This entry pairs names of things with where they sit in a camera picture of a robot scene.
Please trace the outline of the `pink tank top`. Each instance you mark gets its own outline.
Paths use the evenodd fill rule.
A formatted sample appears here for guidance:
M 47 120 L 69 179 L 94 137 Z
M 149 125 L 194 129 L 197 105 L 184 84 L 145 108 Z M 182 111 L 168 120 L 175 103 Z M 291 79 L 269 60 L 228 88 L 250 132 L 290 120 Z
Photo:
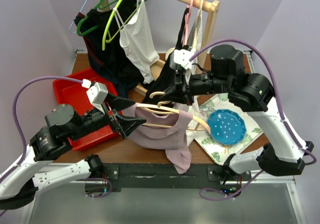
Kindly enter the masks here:
M 122 111 L 125 116 L 146 119 L 148 124 L 168 126 L 139 126 L 129 137 L 131 141 L 147 149 L 164 150 L 167 159 L 179 174 L 191 166 L 192 155 L 187 145 L 186 131 L 192 114 L 180 110 L 180 114 L 157 115 L 137 107 L 137 104 Z

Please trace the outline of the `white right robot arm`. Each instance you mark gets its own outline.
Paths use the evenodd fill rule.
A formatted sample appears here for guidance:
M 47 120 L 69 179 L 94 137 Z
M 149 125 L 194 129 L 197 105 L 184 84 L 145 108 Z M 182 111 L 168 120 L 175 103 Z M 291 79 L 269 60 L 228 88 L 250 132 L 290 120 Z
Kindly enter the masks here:
M 183 64 L 192 63 L 197 53 L 186 49 L 173 51 L 170 67 L 175 70 L 176 77 L 160 100 L 190 104 L 194 96 L 227 94 L 231 103 L 255 120 L 269 143 L 256 151 L 230 155 L 222 169 L 227 180 L 233 181 L 245 171 L 258 169 L 277 177 L 300 175 L 306 166 L 303 157 L 311 155 L 313 144 L 300 138 L 286 119 L 277 98 L 274 77 L 244 72 L 241 52 L 231 45 L 214 46 L 211 54 L 209 72 L 186 77 Z M 129 99 L 119 100 L 116 108 L 130 118 L 146 118 L 158 123 L 175 120 L 173 127 L 137 127 L 129 138 L 142 147 L 165 150 L 166 157 L 179 174 L 190 168 L 192 156 L 183 135 L 192 120 L 190 113 L 173 109 L 156 115 L 151 112 L 150 104 Z

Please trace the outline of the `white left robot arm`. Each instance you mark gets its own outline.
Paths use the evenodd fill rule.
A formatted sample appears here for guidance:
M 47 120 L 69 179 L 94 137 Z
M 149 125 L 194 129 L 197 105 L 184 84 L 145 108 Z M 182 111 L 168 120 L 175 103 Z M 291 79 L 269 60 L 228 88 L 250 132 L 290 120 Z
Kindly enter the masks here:
M 109 126 L 127 138 L 146 123 L 141 117 L 124 116 L 115 109 L 103 113 L 93 108 L 79 115 L 69 104 L 60 104 L 45 116 L 43 126 L 26 146 L 23 160 L 12 164 L 0 176 L 0 209 L 15 210 L 28 205 L 34 198 L 56 186 L 77 180 L 100 181 L 105 168 L 97 154 L 91 154 L 69 167 L 39 174 L 39 170 L 72 149 L 77 141 Z

